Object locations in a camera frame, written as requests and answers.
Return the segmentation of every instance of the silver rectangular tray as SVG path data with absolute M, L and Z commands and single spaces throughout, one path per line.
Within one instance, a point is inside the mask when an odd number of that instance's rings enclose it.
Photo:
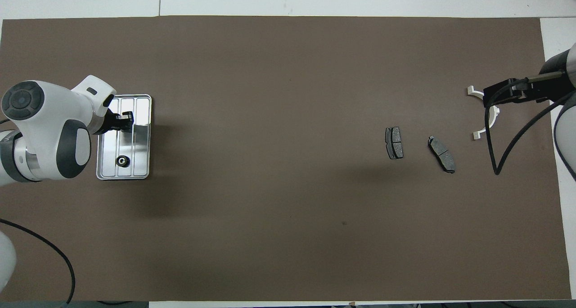
M 96 176 L 101 180 L 145 179 L 150 173 L 150 126 L 152 98 L 147 94 L 117 95 L 108 107 L 113 113 L 132 111 L 130 132 L 110 130 L 98 136 Z M 129 164 L 120 167 L 118 156 L 127 156 Z

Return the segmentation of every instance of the white table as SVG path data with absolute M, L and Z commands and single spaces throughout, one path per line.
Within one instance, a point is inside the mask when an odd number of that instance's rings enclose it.
M 159 15 L 539 17 L 546 59 L 570 48 L 576 42 L 576 0 L 0 0 L 0 20 Z M 558 111 L 553 112 L 552 123 Z M 556 166 L 571 293 L 572 298 L 576 298 L 576 182 L 572 180 L 558 154 Z M 358 305 L 384 303 L 405 302 L 356 302 Z M 345 304 L 348 302 L 155 302 L 150 307 Z

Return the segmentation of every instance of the cable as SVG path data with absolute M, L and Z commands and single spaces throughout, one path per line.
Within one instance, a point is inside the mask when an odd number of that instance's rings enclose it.
M 125 303 L 133 302 L 133 301 L 109 302 L 109 301 L 100 301 L 100 300 L 98 300 L 97 302 L 99 302 L 99 303 L 101 303 L 101 304 L 106 304 L 107 306 L 118 306 L 119 304 L 125 304 Z
M 39 234 L 31 231 L 30 229 L 28 229 L 24 226 L 20 226 L 19 224 L 16 224 L 14 222 L 9 222 L 8 220 L 4 220 L 2 218 L 0 218 L 0 223 L 8 225 L 8 226 L 12 226 L 14 228 L 22 230 L 23 232 L 26 232 L 26 233 L 38 238 L 44 244 L 50 246 L 53 250 L 55 250 L 56 253 L 58 253 L 64 259 L 64 262 L 66 262 L 66 265 L 68 265 L 68 270 L 70 271 L 70 280 L 72 282 L 72 285 L 70 286 L 70 294 L 68 295 L 68 299 L 66 299 L 66 305 L 68 305 L 72 301 L 72 297 L 74 296 L 74 288 L 76 288 L 76 277 L 74 276 L 74 269 L 72 268 L 72 263 L 70 263 L 70 260 L 68 259 L 66 254 L 64 254 L 64 252 L 61 251 L 56 245 L 52 244 L 52 242 L 50 242 L 49 240 L 46 240 L 46 238 L 40 236 Z
M 522 129 L 520 129 L 520 131 L 516 134 L 516 136 L 514 136 L 514 138 L 510 142 L 510 144 L 508 144 L 508 147 L 506 148 L 506 150 L 502 154 L 502 158 L 500 158 L 500 162 L 498 162 L 498 165 L 496 165 L 496 158 L 494 158 L 494 148 L 492 147 L 492 139 L 490 136 L 490 125 L 488 124 L 488 117 L 490 115 L 490 107 L 492 107 L 492 104 L 494 103 L 494 101 L 500 95 L 502 95 L 502 93 L 504 93 L 506 90 L 508 90 L 508 88 L 511 88 L 513 86 L 516 86 L 518 84 L 522 84 L 525 82 L 528 82 L 527 78 L 523 78 L 522 80 L 518 80 L 516 82 L 512 82 L 510 84 L 507 84 L 506 86 L 504 86 L 503 88 L 498 90 L 498 92 L 494 93 L 494 95 L 492 95 L 492 97 L 490 97 L 490 99 L 488 100 L 488 102 L 486 104 L 486 108 L 484 109 L 484 125 L 486 127 L 486 141 L 488 142 L 488 152 L 490 154 L 490 161 L 492 162 L 492 170 L 494 171 L 494 173 L 496 175 L 499 175 L 500 171 L 502 171 L 502 167 L 504 166 L 504 162 L 506 162 L 506 158 L 508 158 L 508 155 L 510 154 L 510 152 L 512 151 L 512 148 L 514 148 L 514 146 L 516 145 L 516 143 L 518 142 L 520 137 L 522 137 L 522 135 L 524 135 L 524 133 L 532 125 L 534 125 L 535 122 L 539 121 L 547 113 L 552 111 L 554 108 L 558 107 L 558 105 L 562 105 L 568 98 L 570 98 L 570 96 L 572 96 L 574 94 L 574 91 L 572 91 L 572 92 L 568 93 L 567 95 L 563 96 L 562 98 L 558 99 L 556 102 L 551 104 L 549 107 L 545 108 L 540 113 L 538 113 L 524 127 L 522 127 Z
M 504 302 L 504 301 L 500 301 L 500 303 L 503 304 L 504 306 L 508 306 L 510 308 L 525 308 L 525 307 L 519 307 L 519 306 L 512 306 L 511 304 Z

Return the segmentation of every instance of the white curved bracket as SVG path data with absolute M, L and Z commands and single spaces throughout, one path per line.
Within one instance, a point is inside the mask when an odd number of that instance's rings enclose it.
M 483 92 L 479 92 L 479 91 L 474 91 L 474 86 L 470 85 L 469 87 L 467 87 L 467 92 L 468 95 L 472 95 L 475 96 L 479 99 L 482 100 L 482 98 L 484 97 L 484 93 Z M 500 114 L 500 109 L 498 107 L 496 107 L 496 105 L 493 105 L 492 107 L 490 107 L 490 115 L 488 117 L 488 125 L 490 128 L 492 128 L 492 126 L 494 125 L 494 123 L 496 122 L 496 117 L 498 117 L 498 115 Z M 474 131 L 472 133 L 472 137 L 474 138 L 474 140 L 479 140 L 480 139 L 480 134 L 481 133 L 485 133 L 486 132 L 486 127 L 484 127 L 484 129 L 478 130 L 478 131 Z

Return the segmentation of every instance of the brown table surface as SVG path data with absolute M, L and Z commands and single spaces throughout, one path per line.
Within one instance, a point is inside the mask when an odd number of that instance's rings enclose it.
M 148 179 L 99 181 L 93 154 L 73 180 L 3 187 L 0 216 L 68 254 L 77 300 L 570 298 L 549 117 L 496 177 L 465 92 L 544 60 L 534 18 L 5 20 L 1 90 L 93 74 L 154 109 Z M 498 155 L 544 106 L 501 107 Z M 60 258 L 2 231 L 0 300 L 65 298 Z

